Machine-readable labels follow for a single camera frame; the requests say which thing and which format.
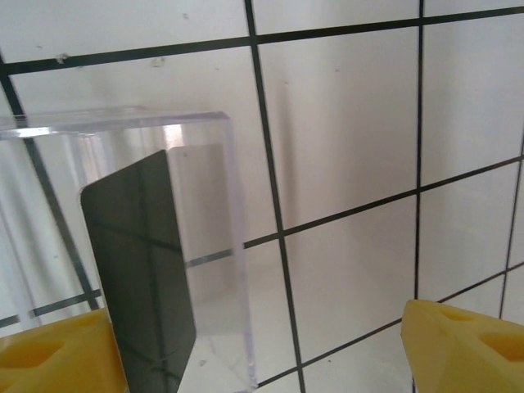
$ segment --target white tile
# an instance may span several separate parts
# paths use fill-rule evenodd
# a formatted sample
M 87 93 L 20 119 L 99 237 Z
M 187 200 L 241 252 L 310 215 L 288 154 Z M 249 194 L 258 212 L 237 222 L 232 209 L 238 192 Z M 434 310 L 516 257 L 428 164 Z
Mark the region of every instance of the white tile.
M 514 266 L 524 262 L 524 170 L 521 172 L 521 182 L 518 190 L 517 211 L 509 265 Z
M 22 0 L 0 15 L 6 61 L 191 43 L 247 34 L 242 0 Z
M 414 224 L 410 197 L 287 237 L 304 361 L 402 316 Z
M 504 312 L 502 318 L 524 324 L 524 268 L 517 268 L 508 273 Z
M 439 300 L 504 270 L 517 164 L 422 194 L 420 296 Z
M 22 325 L 15 323 L 5 327 L 0 327 L 0 338 L 10 336 L 11 334 L 17 334 L 22 331 Z
M 259 381 L 296 366 L 278 242 L 246 250 L 251 321 Z
M 418 0 L 254 0 L 258 34 L 416 18 Z
M 82 69 L 18 75 L 28 113 L 145 106 L 173 111 L 224 111 L 233 119 L 244 186 L 246 240 L 275 231 L 251 52 L 247 47 Z
M 411 391 L 400 325 L 311 364 L 304 375 L 308 393 Z
M 416 29 L 260 52 L 286 228 L 415 186 Z
M 40 322 L 42 325 L 61 321 L 62 319 L 76 317 L 77 315 L 85 314 L 90 311 L 88 303 L 78 303 L 77 305 L 71 305 L 64 309 L 58 309 L 40 316 Z
M 2 218 L 34 306 L 79 295 L 79 281 L 21 140 L 0 142 L 0 166 Z
M 284 378 L 257 389 L 256 393 L 300 393 L 298 375 L 296 373 L 286 375 Z
M 0 269 L 0 319 L 16 315 L 15 303 L 12 300 L 11 294 L 7 289 L 6 279 L 3 275 L 3 269 Z
M 522 0 L 426 0 L 424 16 L 456 14 L 460 12 L 494 10 L 496 8 L 518 7 Z
M 6 96 L 4 95 L 4 92 L 0 93 L 0 116 L 11 116 L 11 109 L 9 109 L 9 105 L 7 104 Z
M 504 277 L 497 277 L 445 303 L 460 309 L 469 309 L 475 313 L 498 318 L 503 281 Z
M 524 16 L 431 25 L 424 46 L 422 182 L 518 156 Z

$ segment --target clear acrylic box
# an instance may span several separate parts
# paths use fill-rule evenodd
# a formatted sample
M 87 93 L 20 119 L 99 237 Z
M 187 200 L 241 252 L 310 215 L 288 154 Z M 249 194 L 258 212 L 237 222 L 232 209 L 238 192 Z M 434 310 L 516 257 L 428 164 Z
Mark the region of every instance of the clear acrylic box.
M 187 353 L 187 365 L 172 365 L 183 376 L 158 382 L 159 392 L 253 391 L 231 120 L 222 112 L 130 108 L 17 123 L 0 122 L 0 273 L 21 328 L 45 324 L 42 310 L 69 304 L 64 294 L 84 296 L 91 309 L 101 300 L 117 341 L 121 323 L 137 357 L 169 368 L 170 354 Z M 93 184 L 100 187 L 93 191 Z M 173 281 L 177 258 L 185 276 Z M 183 308 L 185 282 L 190 309 Z M 95 300 L 98 288 L 102 298 Z M 188 348 L 189 339 L 176 337 L 191 331 L 191 316 L 196 338 Z M 154 345 L 142 337 L 153 325 Z M 143 382 L 148 376 L 139 378 L 147 388 L 133 389 L 128 371 L 131 393 L 152 391 L 154 384 Z

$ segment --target black grid line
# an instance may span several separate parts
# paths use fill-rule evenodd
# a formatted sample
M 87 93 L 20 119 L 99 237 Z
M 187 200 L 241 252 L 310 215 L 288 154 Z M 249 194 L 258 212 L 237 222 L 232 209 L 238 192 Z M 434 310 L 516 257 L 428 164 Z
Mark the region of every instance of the black grid line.
M 521 142 L 521 155 L 524 154 L 524 126 L 522 127 L 522 142 Z M 522 161 L 518 162 L 517 181 L 515 182 L 515 195 L 513 196 L 513 211 L 511 217 L 511 224 L 509 226 L 509 239 L 508 239 L 508 254 L 506 255 L 506 270 L 509 267 L 509 260 L 511 259 L 511 251 L 513 246 L 513 235 L 515 233 L 515 219 L 517 217 L 518 208 L 518 194 L 521 188 L 521 173 L 522 173 Z M 504 312 L 504 301 L 506 298 L 506 284 L 508 282 L 508 274 L 504 275 L 504 283 L 502 284 L 502 296 L 500 297 L 500 308 L 499 318 L 502 318 Z
M 251 0 L 245 0 L 244 4 L 246 7 L 247 27 L 249 30 L 251 41 L 253 71 L 255 72 L 256 92 L 260 107 L 260 120 L 262 123 L 262 131 L 264 134 L 264 147 L 269 171 L 269 184 L 271 187 L 271 195 L 273 198 L 273 210 L 275 214 L 275 222 L 277 225 L 278 245 L 280 248 L 280 256 L 282 260 L 284 286 L 286 288 L 287 308 L 289 310 L 289 319 L 291 324 L 291 336 L 293 339 L 293 348 L 295 350 L 295 359 L 300 385 L 300 393 L 305 393 L 304 371 L 302 369 L 302 358 L 300 354 L 300 342 L 298 338 L 298 326 L 296 322 L 295 303 L 293 300 L 293 291 L 291 289 L 291 273 L 289 269 L 289 261 L 287 259 L 286 239 L 284 234 L 284 225 L 282 221 L 282 210 L 280 205 L 280 198 L 278 196 L 278 183 L 273 156 L 273 145 L 271 143 L 271 133 L 269 132 L 269 118 L 264 94 L 264 81 L 262 77 L 262 67 L 260 65 L 259 48 L 257 42 L 255 41 L 255 16 L 253 14 L 253 5 L 251 3 Z
M 266 43 L 281 43 L 309 38 L 332 37 L 337 35 L 358 34 L 371 31 L 389 29 L 404 29 L 420 25 L 438 25 L 442 23 L 459 22 L 464 20 L 475 20 L 508 16 L 524 13 L 524 6 L 508 7 L 487 11 L 463 12 L 453 15 L 429 16 L 406 20 L 392 20 L 386 22 L 366 23 L 361 25 L 346 25 L 327 27 L 322 29 L 307 29 L 291 31 L 286 33 L 251 35 L 249 37 L 236 37 L 216 39 L 211 41 L 200 41 L 197 43 L 178 43 L 158 47 L 141 47 L 115 52 L 101 52 L 87 55 L 70 56 L 59 63 L 55 58 L 18 61 L 5 64 L 7 75 L 28 74 L 50 70 L 64 70 L 68 68 L 95 66 L 100 64 L 116 63 L 120 61 L 133 61 L 151 59 L 154 57 L 173 56 L 187 53 L 207 52 L 233 47 L 249 47 L 251 44 L 261 45 Z
M 424 17 L 424 0 L 418 2 L 418 18 Z M 418 268 L 420 265 L 420 202 L 422 184 L 422 99 L 424 81 L 424 25 L 418 27 L 418 64 L 417 64 L 417 199 L 415 205 L 415 268 L 414 268 L 414 294 L 418 298 Z
M 11 78 L 6 74 L 5 63 L 3 62 L 1 54 L 0 82 L 2 83 L 2 88 L 6 95 L 7 103 L 9 104 L 11 112 L 15 118 L 16 125 L 18 127 L 27 127 L 28 124 L 27 119 L 25 118 L 24 109 L 22 108 L 18 94 L 16 94 Z M 82 264 L 82 259 L 80 258 L 80 253 L 75 245 L 75 240 L 69 230 L 66 218 L 64 217 L 58 198 L 56 197 L 55 190 L 52 187 L 51 179 L 49 178 L 46 166 L 43 163 L 40 151 L 36 146 L 36 142 L 32 138 L 24 139 L 24 146 L 46 198 L 47 205 L 49 206 L 52 217 L 54 218 L 56 228 L 58 229 L 60 237 L 64 243 L 65 251 L 70 258 L 75 274 L 79 280 L 80 286 L 82 287 L 82 291 L 84 291 L 84 293 L 89 293 L 93 290 L 91 283 L 89 282 L 88 275 Z M 96 300 L 89 298 L 88 303 L 91 310 L 98 309 L 98 303 Z
M 36 309 L 33 309 L 33 312 L 37 317 L 40 317 L 42 315 L 50 314 L 54 311 L 58 311 L 59 309 L 64 309 L 72 305 L 84 303 L 85 301 L 90 301 L 90 300 L 97 301 L 97 298 L 100 297 L 101 295 L 102 294 L 100 290 L 95 289 L 94 291 L 90 291 L 89 293 L 82 293 L 77 296 L 73 296 L 67 299 L 56 301 L 49 305 L 43 305 L 41 307 L 37 307 Z M 0 328 L 5 328 L 7 326 L 14 325 L 15 323 L 18 323 L 18 322 L 19 322 L 18 316 L 16 315 L 12 315 L 11 317 L 7 317 L 7 318 L 2 318 L 0 319 Z
M 316 219 L 316 220 L 313 220 L 313 221 L 309 221 L 308 223 L 305 223 L 305 224 L 299 224 L 299 225 L 297 225 L 295 227 L 284 229 L 283 230 L 283 234 L 284 234 L 284 237 L 287 237 L 287 236 L 291 236 L 291 235 L 296 234 L 296 233 L 304 232 L 305 230 L 316 228 L 316 227 L 324 225 L 324 224 L 329 224 L 329 223 L 332 223 L 332 222 L 337 221 L 339 219 L 344 219 L 346 217 L 350 217 L 352 215 L 356 215 L 358 213 L 362 213 L 362 212 L 364 212 L 366 210 L 371 210 L 371 209 L 373 209 L 375 207 L 387 205 L 389 203 L 392 203 L 392 202 L 395 202 L 395 201 L 399 201 L 399 200 L 405 199 L 407 197 L 417 196 L 418 194 L 422 195 L 422 193 L 427 192 L 427 191 L 431 191 L 431 190 L 433 190 L 435 188 L 444 187 L 444 186 L 446 186 L 448 184 L 458 182 L 459 180 L 464 180 L 466 178 L 471 178 L 471 177 L 476 176 L 478 174 L 483 174 L 483 173 L 489 172 L 491 170 L 502 168 L 502 167 L 504 167 L 506 165 L 515 164 L 517 162 L 521 162 L 521 160 L 524 160 L 524 155 L 519 156 L 519 157 L 514 157 L 514 158 L 512 158 L 510 160 L 501 161 L 501 162 L 493 164 L 493 165 L 488 165 L 488 166 L 483 167 L 483 168 L 475 169 L 473 171 L 470 171 L 470 172 L 467 172 L 467 173 L 464 173 L 464 174 L 460 174 L 460 175 L 454 176 L 452 178 L 447 178 L 447 179 L 444 179 L 444 180 L 441 180 L 441 181 L 438 181 L 438 182 L 435 182 L 435 183 L 431 183 L 431 184 L 428 184 L 426 186 L 421 186 L 420 188 L 415 188 L 413 190 L 409 190 L 409 191 L 406 191 L 406 192 L 401 192 L 400 194 L 395 194 L 393 196 L 388 196 L 386 198 L 382 198 L 382 199 L 377 200 L 377 201 L 369 202 L 369 203 L 361 205 L 361 206 L 357 206 L 357 207 L 354 207 L 354 208 L 351 208 L 351 209 L 348 209 L 348 210 L 344 210 L 344 211 L 339 212 L 339 213 L 335 213 L 334 215 L 329 215 L 329 216 L 323 217 L 321 219 Z M 165 248 L 167 250 L 171 250 L 171 251 L 175 251 L 175 252 L 180 252 L 181 251 L 181 249 L 177 248 L 176 246 L 174 246 L 172 244 L 169 244 L 169 243 L 166 243 L 166 242 L 162 242 L 162 241 L 158 241 L 158 240 L 153 239 L 151 237 L 147 237 L 147 236 L 144 236 L 144 235 L 139 235 L 139 234 L 136 234 L 136 233 L 132 233 L 132 232 L 130 232 L 128 230 L 125 230 L 125 229 L 122 229 L 122 228 L 117 228 L 117 227 L 114 227 L 114 226 L 108 225 L 108 224 L 102 224 L 102 223 L 96 223 L 96 224 L 98 226 L 100 226 L 101 228 L 106 228 L 106 229 L 109 229 L 109 230 L 112 230 L 112 231 L 115 231 L 115 232 L 118 232 L 118 233 L 122 233 L 122 234 L 124 234 L 126 236 L 136 237 L 137 239 L 140 239 L 140 240 L 142 240 L 144 242 L 150 242 L 151 244 L 153 244 L 153 245 L 155 245 L 155 246 L 157 246 L 159 248 Z M 259 245 L 262 245 L 262 244 L 265 244 L 265 243 L 268 243 L 268 242 L 272 242 L 272 241 L 275 241 L 275 240 L 278 240 L 278 239 L 279 239 L 279 234 L 278 233 L 271 233 L 269 235 L 265 235 L 265 236 L 262 236 L 262 237 L 257 237 L 256 239 L 253 239 L 253 240 L 250 240 L 248 242 L 245 242 L 244 243 L 244 248 L 245 249 L 249 249 L 249 248 L 252 248 L 252 247 L 255 247 L 255 246 L 259 246 Z M 204 255 L 204 256 L 195 258 L 193 260 L 189 260 L 189 261 L 186 262 L 186 265 L 188 267 L 199 266 L 201 264 L 206 264 L 206 263 L 209 263 L 209 262 L 213 262 L 215 260 L 221 260 L 222 258 L 229 257 L 231 254 L 232 254 L 231 250 L 221 250 L 221 251 L 217 251 L 217 252 L 214 252 L 212 254 L 209 254 L 209 255 Z

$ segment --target hole in yellow block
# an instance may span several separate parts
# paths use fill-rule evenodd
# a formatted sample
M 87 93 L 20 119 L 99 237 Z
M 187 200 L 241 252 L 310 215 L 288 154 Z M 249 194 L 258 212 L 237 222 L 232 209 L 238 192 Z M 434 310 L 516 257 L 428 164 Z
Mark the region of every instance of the hole in yellow block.
M 524 361 L 524 336 L 517 334 L 489 333 L 481 337 L 482 342 L 510 362 Z
M 0 352 L 0 368 L 36 367 L 64 345 L 61 341 L 27 341 L 8 346 Z
M 471 315 L 463 314 L 458 310 L 454 309 L 442 309 L 441 313 L 453 321 L 471 321 L 473 317 Z
M 0 393 L 3 393 L 11 387 L 11 382 L 0 381 Z

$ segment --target dark gray card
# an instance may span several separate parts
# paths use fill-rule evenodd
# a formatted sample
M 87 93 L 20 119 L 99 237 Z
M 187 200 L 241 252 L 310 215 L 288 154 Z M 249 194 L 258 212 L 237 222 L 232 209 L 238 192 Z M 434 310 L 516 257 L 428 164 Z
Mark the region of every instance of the dark gray card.
M 130 392 L 176 392 L 196 330 L 165 152 L 88 185 L 81 205 Z

